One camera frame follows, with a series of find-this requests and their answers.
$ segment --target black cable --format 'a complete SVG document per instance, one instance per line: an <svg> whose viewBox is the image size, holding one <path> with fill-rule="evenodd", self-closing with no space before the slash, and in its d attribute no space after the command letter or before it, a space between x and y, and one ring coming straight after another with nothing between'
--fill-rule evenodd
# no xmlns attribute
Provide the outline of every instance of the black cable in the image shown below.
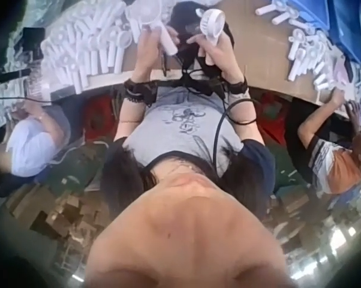
<svg viewBox="0 0 361 288"><path fill-rule="evenodd" d="M226 111L226 104L228 105L228 103L226 103L223 99L222 99L222 102L223 102L223 109L224 109L224 111ZM258 101L257 100L254 100L254 99L252 99L252 102L253 103L258 103ZM248 124L251 124L251 123L240 123L240 122L237 122L237 121L235 121L233 118L231 118L229 115L227 115L227 118L228 118L228 120L230 120L232 123L234 123L234 124L236 124L236 125L239 125L239 126L246 126L246 125L248 125Z"/></svg>
<svg viewBox="0 0 361 288"><path fill-rule="evenodd" d="M222 114L222 117L221 119L219 120L219 124L218 124L218 127L216 128L216 134L215 134L215 139L214 139L214 146L213 146L213 151L212 151L212 164L214 166L214 169L215 171L218 170L217 166L216 166L216 157L217 157L217 154L218 154L218 140L219 140L219 134L221 132L221 129L222 129L222 124L223 124L223 121L225 120L225 118L227 117L228 113L230 113L231 109L234 108L235 106L237 106L238 104L240 103L243 103L243 102L253 102L255 103L256 101L253 100L253 99L240 99L236 102L234 102L233 104L229 105L228 108L224 111L224 113ZM241 125L249 125L249 124L252 124L254 122L256 122L256 118L252 121L249 121L247 123L242 123Z"/></svg>
<svg viewBox="0 0 361 288"><path fill-rule="evenodd" d="M38 103L53 103L53 101L46 101L46 100L37 100L32 98L26 98L26 97L0 97L0 100L9 99L9 100L30 100L33 102Z"/></svg>

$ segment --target finger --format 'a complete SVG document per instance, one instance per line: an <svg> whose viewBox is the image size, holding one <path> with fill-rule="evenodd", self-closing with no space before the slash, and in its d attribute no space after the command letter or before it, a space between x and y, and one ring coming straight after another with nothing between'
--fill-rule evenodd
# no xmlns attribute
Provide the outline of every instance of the finger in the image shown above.
<svg viewBox="0 0 361 288"><path fill-rule="evenodd" d="M179 45L181 43L180 39L178 37L174 37L172 36L171 39L173 40L173 42L175 43L175 45Z"/></svg>
<svg viewBox="0 0 361 288"><path fill-rule="evenodd" d="M347 114L350 115L350 113L351 113L351 103L350 103L350 102L346 102L346 103L344 104L344 107L346 108Z"/></svg>
<svg viewBox="0 0 361 288"><path fill-rule="evenodd" d="M177 32L177 30L175 30L171 26L166 26L166 28L167 28L170 36L173 36L173 37L178 37L179 36L179 33Z"/></svg>
<svg viewBox="0 0 361 288"><path fill-rule="evenodd" d="M351 106L352 106L352 108L353 108L353 112L356 113L356 112L357 112L356 102L355 102L355 101L351 101Z"/></svg>
<svg viewBox="0 0 361 288"><path fill-rule="evenodd" d="M204 50L204 48L199 47L198 57L206 57L206 51Z"/></svg>
<svg viewBox="0 0 361 288"><path fill-rule="evenodd" d="M142 29L138 43L145 43L149 37L150 37L150 31L148 31L147 29Z"/></svg>
<svg viewBox="0 0 361 288"><path fill-rule="evenodd" d="M161 39L161 34L162 34L162 29L160 27L155 27L152 31L151 34L149 36L149 41L151 43L155 43L158 44L160 42Z"/></svg>
<svg viewBox="0 0 361 288"><path fill-rule="evenodd" d="M198 45L202 47L207 54L210 54L210 56L216 54L217 48L214 45L212 45L203 34L199 34L191 37L189 40L187 40L187 43L188 44L198 43Z"/></svg>

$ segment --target wrist strap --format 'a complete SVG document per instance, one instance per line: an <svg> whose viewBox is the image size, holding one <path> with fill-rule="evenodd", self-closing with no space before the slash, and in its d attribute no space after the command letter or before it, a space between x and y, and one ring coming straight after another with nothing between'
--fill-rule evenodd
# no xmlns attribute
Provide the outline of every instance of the wrist strap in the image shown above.
<svg viewBox="0 0 361 288"><path fill-rule="evenodd" d="M125 98L135 103L145 103L151 106L157 101L158 82L150 81L135 83L131 79L124 83Z"/></svg>
<svg viewBox="0 0 361 288"><path fill-rule="evenodd" d="M226 88L227 88L227 92L233 95L244 94L247 92L248 89L247 79L245 77L244 82L239 82L237 84L230 84L226 82Z"/></svg>

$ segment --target blue container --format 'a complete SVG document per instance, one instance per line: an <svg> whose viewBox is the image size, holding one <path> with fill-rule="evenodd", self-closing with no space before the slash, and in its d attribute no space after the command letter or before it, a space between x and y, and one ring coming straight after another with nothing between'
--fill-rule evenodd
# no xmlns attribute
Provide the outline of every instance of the blue container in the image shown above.
<svg viewBox="0 0 361 288"><path fill-rule="evenodd" d="M330 39L352 60L361 64L359 0L329 0Z"/></svg>
<svg viewBox="0 0 361 288"><path fill-rule="evenodd" d="M288 0L287 4L300 12L300 17L316 28L330 29L329 6L327 0Z"/></svg>

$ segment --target cardboard box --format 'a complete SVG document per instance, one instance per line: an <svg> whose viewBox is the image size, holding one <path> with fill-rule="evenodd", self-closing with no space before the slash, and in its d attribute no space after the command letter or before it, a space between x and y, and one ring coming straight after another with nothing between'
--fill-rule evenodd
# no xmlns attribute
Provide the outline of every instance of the cardboard box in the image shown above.
<svg viewBox="0 0 361 288"><path fill-rule="evenodd" d="M19 203L13 215L29 229L41 211L49 214L55 207L55 197L47 187L36 185Z"/></svg>
<svg viewBox="0 0 361 288"><path fill-rule="evenodd" d="M298 210L309 201L306 188L303 186L286 187L284 191L278 193L278 197L281 199L284 208L289 214Z"/></svg>
<svg viewBox="0 0 361 288"><path fill-rule="evenodd" d="M106 228L111 223L108 211L98 211L95 215L94 224Z"/></svg>
<svg viewBox="0 0 361 288"><path fill-rule="evenodd" d="M68 235L71 223L60 213L53 211L47 217L46 223L49 224L62 237Z"/></svg>
<svg viewBox="0 0 361 288"><path fill-rule="evenodd" d="M10 213L14 212L22 199L32 190L33 186L33 184L23 185L7 199L6 207Z"/></svg>
<svg viewBox="0 0 361 288"><path fill-rule="evenodd" d="M67 197L66 204L79 208L79 198L77 196L69 195Z"/></svg>

